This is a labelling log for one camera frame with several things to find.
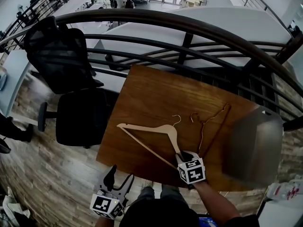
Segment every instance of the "hanger hook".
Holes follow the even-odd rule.
[[[175,116],[178,116],[178,117],[180,118],[180,120],[179,120],[178,122],[174,123],[174,124],[172,125],[173,127],[175,126],[175,124],[177,124],[177,123],[180,123],[180,122],[181,122],[181,117],[180,117],[180,115],[173,115],[173,117],[175,117]]]
[[[192,123],[194,122],[194,120],[193,120],[193,114],[197,115],[199,123],[202,123],[202,120],[200,119],[200,115],[197,112],[193,112],[193,113],[190,114],[190,120],[191,120],[191,122]]]

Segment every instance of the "wooden table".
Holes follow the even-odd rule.
[[[217,191],[244,191],[247,187],[222,174],[224,151],[228,148],[233,123],[258,107],[257,104],[208,84],[144,66],[132,66],[124,83],[97,155],[97,161],[137,177],[154,182],[183,186],[178,171],[170,167],[117,127],[129,123],[146,127],[173,125],[178,132],[180,150],[196,151],[200,143],[201,125],[189,116],[198,112],[203,121],[232,105],[220,133],[206,157],[206,178]],[[201,152],[206,150],[218,131],[226,112],[204,128]],[[175,151],[167,135],[128,130],[170,163],[177,165]]]

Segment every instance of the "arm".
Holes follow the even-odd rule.
[[[96,222],[95,227],[114,227],[114,220],[109,218],[100,217]]]
[[[235,206],[225,197],[212,189],[206,182],[194,183],[202,202],[213,220],[223,226],[228,220],[240,217]]]

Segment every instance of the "mesh chair back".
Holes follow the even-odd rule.
[[[91,75],[84,34],[79,29],[61,31],[55,18],[47,17],[29,29],[24,48],[30,63],[54,93],[97,86]]]

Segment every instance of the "chair seat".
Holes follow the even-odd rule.
[[[69,146],[100,144],[107,126],[105,93],[85,89],[60,97],[57,108],[57,141]]]

